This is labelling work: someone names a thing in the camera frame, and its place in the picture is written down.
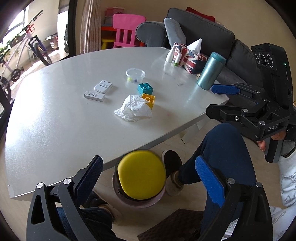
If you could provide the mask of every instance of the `yellow lego brick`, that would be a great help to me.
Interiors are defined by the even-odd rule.
[[[148,94],[142,94],[142,98],[149,101],[149,103],[146,103],[146,104],[150,107],[150,109],[152,109],[153,105],[154,105],[155,96],[148,95]]]

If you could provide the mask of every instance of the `bicycle handlebar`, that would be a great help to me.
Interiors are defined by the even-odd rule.
[[[43,10],[41,10],[39,13],[37,13],[32,19],[31,21],[29,22],[29,25],[31,24],[31,22],[35,21],[36,18],[43,12]]]

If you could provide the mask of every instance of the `plastic container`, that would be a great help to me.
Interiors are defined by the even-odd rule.
[[[108,7],[105,11],[106,17],[112,17],[116,13],[123,13],[124,7]]]
[[[141,83],[146,73],[141,69],[128,69],[126,71],[127,80],[133,83]]]

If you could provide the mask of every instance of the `camera lens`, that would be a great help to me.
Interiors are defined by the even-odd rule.
[[[260,60],[261,60],[261,63],[264,67],[266,67],[266,60],[265,60],[265,57],[262,53],[259,54],[259,57],[260,57]]]
[[[274,63],[273,63],[272,58],[270,57],[269,54],[266,55],[266,60],[268,62],[268,65],[272,68],[274,66]]]
[[[255,54],[255,59],[256,59],[257,64],[260,64],[260,59],[257,54]]]

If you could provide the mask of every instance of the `sleeve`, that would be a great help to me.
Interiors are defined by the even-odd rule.
[[[296,151],[287,158],[280,156],[278,164],[282,202],[286,207],[296,205]]]

